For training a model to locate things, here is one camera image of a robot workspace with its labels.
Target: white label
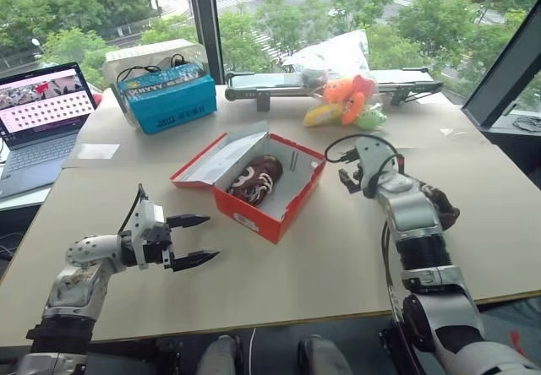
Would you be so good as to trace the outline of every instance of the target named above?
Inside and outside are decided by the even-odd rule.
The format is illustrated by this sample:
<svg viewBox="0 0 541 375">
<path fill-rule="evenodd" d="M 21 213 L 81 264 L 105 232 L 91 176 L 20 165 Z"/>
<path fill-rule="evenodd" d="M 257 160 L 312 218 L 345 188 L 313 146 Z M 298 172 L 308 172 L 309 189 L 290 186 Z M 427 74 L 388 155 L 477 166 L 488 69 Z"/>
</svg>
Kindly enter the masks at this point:
<svg viewBox="0 0 541 375">
<path fill-rule="evenodd" d="M 252 229 L 253 231 L 257 231 L 258 233 L 260 232 L 259 227 L 252 220 L 246 219 L 244 216 L 239 215 L 238 213 L 233 213 L 233 218 L 237 222 L 245 225 L 246 227 Z"/>
</svg>

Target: white paper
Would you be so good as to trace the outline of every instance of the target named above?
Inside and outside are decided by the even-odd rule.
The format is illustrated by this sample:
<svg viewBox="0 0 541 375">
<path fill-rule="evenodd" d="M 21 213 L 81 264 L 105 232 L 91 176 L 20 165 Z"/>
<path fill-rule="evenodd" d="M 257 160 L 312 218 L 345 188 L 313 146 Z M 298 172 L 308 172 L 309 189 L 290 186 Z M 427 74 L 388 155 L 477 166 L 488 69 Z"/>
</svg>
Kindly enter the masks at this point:
<svg viewBox="0 0 541 375">
<path fill-rule="evenodd" d="M 120 144 L 82 144 L 77 158 L 81 160 L 110 160 Z"/>
</svg>

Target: laptop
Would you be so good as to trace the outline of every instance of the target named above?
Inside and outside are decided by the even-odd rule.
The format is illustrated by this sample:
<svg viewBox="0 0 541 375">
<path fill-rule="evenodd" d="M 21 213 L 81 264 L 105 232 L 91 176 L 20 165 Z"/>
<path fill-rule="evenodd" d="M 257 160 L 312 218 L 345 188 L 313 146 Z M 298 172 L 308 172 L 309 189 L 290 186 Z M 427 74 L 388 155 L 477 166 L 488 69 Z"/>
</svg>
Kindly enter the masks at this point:
<svg viewBox="0 0 541 375">
<path fill-rule="evenodd" d="M 76 62 L 0 79 L 0 198 L 53 183 L 96 103 Z"/>
</svg>

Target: beige table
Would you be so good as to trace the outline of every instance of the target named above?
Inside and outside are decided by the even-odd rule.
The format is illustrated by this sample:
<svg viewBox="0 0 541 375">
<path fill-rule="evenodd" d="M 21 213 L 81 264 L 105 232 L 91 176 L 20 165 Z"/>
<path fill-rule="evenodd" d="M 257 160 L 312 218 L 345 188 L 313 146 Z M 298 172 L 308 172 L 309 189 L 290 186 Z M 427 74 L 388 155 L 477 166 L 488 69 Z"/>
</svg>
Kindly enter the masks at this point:
<svg viewBox="0 0 541 375">
<path fill-rule="evenodd" d="M 343 131 L 301 127 L 310 104 L 302 99 L 273 103 L 270 129 L 322 150 Z M 117 118 L 114 138 L 121 146 L 112 160 L 63 170 L 0 285 L 0 346 L 29 344 L 26 330 L 39 323 L 65 249 L 84 235 L 115 232 L 138 182 L 167 214 L 212 216 L 204 225 L 174 231 L 177 253 L 215 247 L 221 254 L 188 271 L 152 265 L 113 276 L 94 340 L 389 309 L 379 245 L 383 215 L 375 201 L 347 193 L 337 179 L 338 166 L 325 168 L 320 186 L 277 246 L 220 214 L 209 190 L 181 190 L 168 181 L 217 133 L 267 116 L 246 102 L 220 108 L 214 116 L 150 137 L 125 129 Z M 115 117 L 114 107 L 102 109 L 95 117 L 106 111 Z M 389 113 L 386 136 L 399 147 L 416 149 L 407 152 L 406 171 L 444 188 L 461 208 L 446 240 L 473 297 L 487 302 L 541 293 L 539 190 L 453 105 L 410 104 Z M 80 139 L 89 138 L 96 120 L 89 119 Z M 391 266 L 397 278 L 400 264 L 393 247 Z"/>
</svg>

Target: blue box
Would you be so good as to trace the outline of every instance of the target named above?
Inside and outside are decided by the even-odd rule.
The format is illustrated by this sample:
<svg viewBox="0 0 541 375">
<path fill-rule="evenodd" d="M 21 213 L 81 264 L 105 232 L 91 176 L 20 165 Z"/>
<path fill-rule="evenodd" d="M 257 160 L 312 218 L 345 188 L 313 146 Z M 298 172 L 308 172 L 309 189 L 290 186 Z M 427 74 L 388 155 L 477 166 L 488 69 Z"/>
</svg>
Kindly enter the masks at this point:
<svg viewBox="0 0 541 375">
<path fill-rule="evenodd" d="M 216 111 L 216 87 L 195 64 L 185 64 L 118 83 L 118 90 L 145 133 L 157 133 Z"/>
</svg>

